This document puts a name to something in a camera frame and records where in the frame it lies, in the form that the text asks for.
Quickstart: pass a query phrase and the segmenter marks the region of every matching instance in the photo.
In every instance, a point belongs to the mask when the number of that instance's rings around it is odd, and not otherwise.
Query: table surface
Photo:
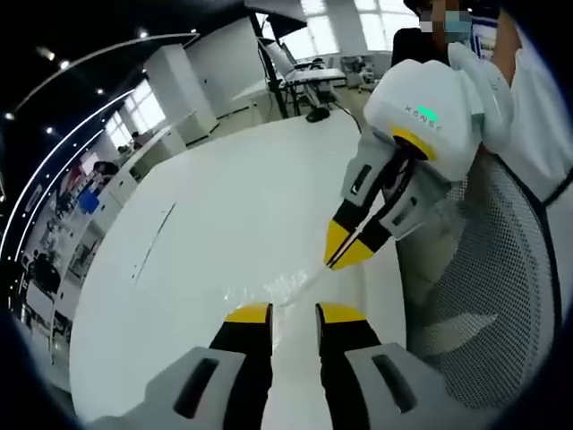
[[[81,419],[121,415],[146,383],[194,346],[208,346],[238,306],[283,302],[324,267],[326,229],[341,203],[359,133],[341,111],[261,125],[174,157],[145,177],[108,231],[83,285],[70,351]],[[381,342],[406,345],[393,242],[370,261],[324,271],[276,308],[273,387],[263,428],[328,428],[314,304],[362,309]]]
[[[263,78],[239,92],[232,98],[232,101],[237,101],[242,98],[252,99],[254,97],[260,96],[261,94],[267,93],[267,91],[267,78]]]

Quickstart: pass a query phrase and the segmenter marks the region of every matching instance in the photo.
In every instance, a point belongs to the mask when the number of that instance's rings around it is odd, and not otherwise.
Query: blue object
[[[99,199],[89,188],[86,188],[78,197],[78,203],[84,212],[93,213],[99,206]]]

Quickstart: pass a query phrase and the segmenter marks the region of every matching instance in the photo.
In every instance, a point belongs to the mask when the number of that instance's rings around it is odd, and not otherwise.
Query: ceiling
[[[2,116],[13,112],[33,88],[57,72],[63,59],[77,60],[103,47],[135,39],[141,29],[150,35],[191,29],[207,34],[245,16],[243,3],[241,0],[10,2],[9,13],[0,12]],[[86,116],[138,83],[143,77],[141,64],[160,45],[172,41],[184,40],[145,41],[89,60],[39,91],[16,113],[15,121],[2,119],[1,171],[8,197],[2,208],[4,214],[57,142]],[[41,56],[38,47],[54,52],[54,61]],[[98,95],[97,89],[105,93]],[[101,127],[98,120],[92,123],[74,140],[85,142]],[[45,133],[48,126],[56,132]],[[72,152],[62,149],[57,154],[60,159],[54,157],[54,168],[59,168]]]

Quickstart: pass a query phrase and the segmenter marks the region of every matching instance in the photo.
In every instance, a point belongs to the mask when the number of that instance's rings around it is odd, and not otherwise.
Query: office chair
[[[552,242],[537,203],[500,159],[484,155],[449,194],[457,210],[398,243],[408,350],[471,409],[508,406],[560,327]]]

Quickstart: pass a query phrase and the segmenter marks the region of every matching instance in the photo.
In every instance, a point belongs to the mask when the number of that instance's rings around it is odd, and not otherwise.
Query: white robotic arm
[[[497,152],[509,141],[513,104],[500,71],[458,43],[449,61],[406,60],[371,95],[364,116],[372,134],[363,134],[348,164],[344,201],[329,225],[330,268],[370,258],[390,236],[414,231],[464,179],[480,143]],[[385,206],[357,231],[381,190]]]

